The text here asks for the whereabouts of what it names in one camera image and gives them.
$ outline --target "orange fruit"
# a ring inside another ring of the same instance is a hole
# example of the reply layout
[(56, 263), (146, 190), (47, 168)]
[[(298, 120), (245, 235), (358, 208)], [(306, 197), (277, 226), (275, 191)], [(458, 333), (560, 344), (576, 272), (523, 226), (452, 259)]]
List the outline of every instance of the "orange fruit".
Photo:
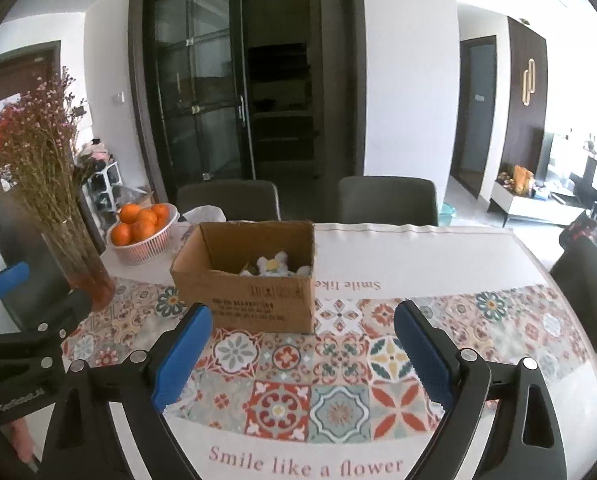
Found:
[(170, 217), (170, 209), (168, 208), (167, 204), (154, 204), (152, 205), (152, 211), (156, 213), (158, 219), (161, 218), (169, 218)]
[(156, 223), (139, 220), (132, 224), (132, 237), (135, 242), (142, 242), (153, 234), (156, 234)]
[(152, 211), (151, 207), (146, 207), (138, 212), (134, 222), (150, 222), (151, 224), (156, 225), (156, 222), (158, 222), (158, 216), (156, 216), (156, 213)]
[(112, 229), (110, 234), (112, 243), (117, 247), (129, 245), (132, 242), (132, 226), (120, 223)]
[(167, 217), (165, 218), (159, 218), (158, 222), (156, 222), (156, 232), (162, 231), (163, 228), (169, 223), (169, 219)]
[(123, 224), (133, 224), (136, 221), (136, 215), (140, 211), (140, 206), (136, 204), (125, 204), (118, 212), (118, 219)]

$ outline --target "basket of oranges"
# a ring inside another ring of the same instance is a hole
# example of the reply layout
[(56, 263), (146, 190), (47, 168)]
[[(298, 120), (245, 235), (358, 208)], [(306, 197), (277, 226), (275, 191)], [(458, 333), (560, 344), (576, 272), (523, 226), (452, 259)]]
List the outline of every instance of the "basket of oranges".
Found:
[(118, 211), (118, 222), (107, 231), (107, 245), (114, 248), (122, 263), (143, 264), (166, 250), (178, 217), (172, 204), (145, 208), (125, 204)]

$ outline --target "chair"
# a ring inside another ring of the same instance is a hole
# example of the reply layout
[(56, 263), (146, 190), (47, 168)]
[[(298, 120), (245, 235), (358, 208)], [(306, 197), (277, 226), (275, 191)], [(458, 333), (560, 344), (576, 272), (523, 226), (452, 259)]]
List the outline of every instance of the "chair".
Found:
[(553, 265), (552, 277), (581, 321), (597, 351), (597, 247), (589, 238), (576, 238)]
[(423, 178), (345, 177), (339, 182), (339, 222), (437, 226), (436, 188)]
[(228, 220), (280, 220), (278, 190), (267, 180), (212, 180), (178, 190), (180, 211), (201, 205), (221, 208)]

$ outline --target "silver bolt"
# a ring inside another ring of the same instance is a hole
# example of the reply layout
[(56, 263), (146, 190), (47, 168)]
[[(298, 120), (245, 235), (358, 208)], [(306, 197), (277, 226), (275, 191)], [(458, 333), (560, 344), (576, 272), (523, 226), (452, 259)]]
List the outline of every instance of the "silver bolt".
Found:
[(147, 359), (145, 350), (136, 350), (130, 354), (130, 361), (133, 363), (142, 363), (145, 359)]
[(460, 351), (460, 357), (462, 357), (465, 361), (472, 362), (478, 359), (478, 354), (471, 348), (463, 348)]
[(83, 368), (85, 368), (85, 361), (83, 361), (82, 359), (74, 361), (72, 364), (69, 365), (69, 369), (73, 372), (80, 372)]
[(531, 357), (525, 357), (523, 359), (523, 364), (525, 365), (525, 368), (529, 370), (536, 370), (538, 368), (538, 363)]

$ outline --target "blue gripper pad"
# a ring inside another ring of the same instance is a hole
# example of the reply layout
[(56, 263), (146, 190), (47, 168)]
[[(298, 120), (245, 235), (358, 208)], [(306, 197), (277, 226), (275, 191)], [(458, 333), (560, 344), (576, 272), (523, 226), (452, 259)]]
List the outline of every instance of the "blue gripper pad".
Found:
[(178, 400), (212, 333), (212, 312), (198, 308), (156, 371), (152, 402), (158, 413)]
[(30, 268), (20, 262), (0, 272), (0, 299), (13, 288), (25, 282), (30, 276)]
[(429, 398), (448, 412), (454, 404), (450, 371), (406, 303), (417, 308), (411, 301), (398, 305), (393, 316), (393, 329)]

